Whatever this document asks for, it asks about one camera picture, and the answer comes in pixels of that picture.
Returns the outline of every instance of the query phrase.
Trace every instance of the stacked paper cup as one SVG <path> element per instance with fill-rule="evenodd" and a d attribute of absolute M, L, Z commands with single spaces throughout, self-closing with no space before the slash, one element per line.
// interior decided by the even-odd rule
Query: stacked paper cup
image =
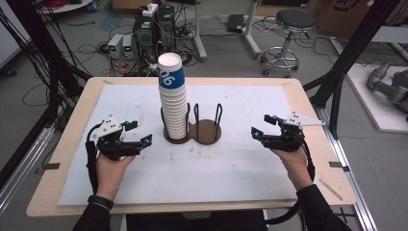
<path fill-rule="evenodd" d="M 159 91 L 168 136 L 179 140 L 186 134 L 187 97 L 182 61 L 179 55 L 159 57 Z"/>

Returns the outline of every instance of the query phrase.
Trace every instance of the sleeve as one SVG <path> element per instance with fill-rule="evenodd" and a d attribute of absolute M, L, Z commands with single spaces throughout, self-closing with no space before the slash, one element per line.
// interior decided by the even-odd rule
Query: sleeve
<path fill-rule="evenodd" d="M 109 219 L 109 210 L 100 205 L 90 203 L 78 219 L 73 231 L 102 231 Z"/>
<path fill-rule="evenodd" d="M 309 231 L 351 231 L 340 218 L 333 214 L 316 185 L 301 189 L 296 194 Z"/>

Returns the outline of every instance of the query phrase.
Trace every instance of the wooden table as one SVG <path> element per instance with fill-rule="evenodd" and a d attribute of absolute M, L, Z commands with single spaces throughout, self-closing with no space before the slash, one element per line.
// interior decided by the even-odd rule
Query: wooden table
<path fill-rule="evenodd" d="M 223 86 L 276 86 L 282 87 L 291 109 L 299 114 L 316 117 L 303 87 L 295 79 L 267 78 L 186 78 L 187 85 Z M 84 129 L 97 104 L 101 90 L 106 85 L 157 85 L 157 78 L 113 78 L 94 77 L 87 82 L 80 100 L 68 122 L 50 163 L 61 163 L 58 169 L 46 170 L 27 208 L 30 217 L 81 215 L 85 206 L 59 206 L 58 201 L 64 187 L 69 165 L 80 144 Z M 351 205 L 356 201 L 344 171 L 331 167 L 329 162 L 338 162 L 331 144 L 321 126 L 303 128 L 306 142 L 317 168 L 316 179 L 320 190 L 330 205 Z M 215 211 L 238 209 L 266 209 L 291 207 L 293 201 L 239 201 L 189 204 L 143 204 L 115 205 L 113 214 Z"/>

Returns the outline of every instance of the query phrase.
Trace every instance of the hand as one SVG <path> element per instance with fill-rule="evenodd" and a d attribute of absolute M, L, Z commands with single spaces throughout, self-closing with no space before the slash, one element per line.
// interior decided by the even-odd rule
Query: hand
<path fill-rule="evenodd" d="M 307 171 L 306 153 L 303 148 L 299 148 L 294 152 L 286 152 L 276 149 L 271 149 L 282 161 L 285 169 L 288 171 L 289 179 L 291 179 L 297 191 L 313 184 Z"/>
<path fill-rule="evenodd" d="M 129 156 L 121 161 L 113 161 L 100 153 L 96 160 L 96 173 L 98 175 L 96 195 L 114 201 L 120 182 L 122 182 L 125 174 L 125 169 L 134 159 L 135 156 Z"/>

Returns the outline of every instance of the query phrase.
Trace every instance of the metal stool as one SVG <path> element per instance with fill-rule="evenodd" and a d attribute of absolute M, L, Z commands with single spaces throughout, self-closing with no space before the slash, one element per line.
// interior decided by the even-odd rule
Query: metal stool
<path fill-rule="evenodd" d="M 288 69 L 285 78 L 291 77 L 291 69 L 299 68 L 299 58 L 295 53 L 288 49 L 294 33 L 305 33 L 314 28 L 315 19 L 308 13 L 298 10 L 282 10 L 278 12 L 275 18 L 276 23 L 285 30 L 289 31 L 283 47 L 272 47 L 261 56 L 261 63 L 265 63 L 264 75 L 269 75 L 268 66 L 270 64 Z"/>

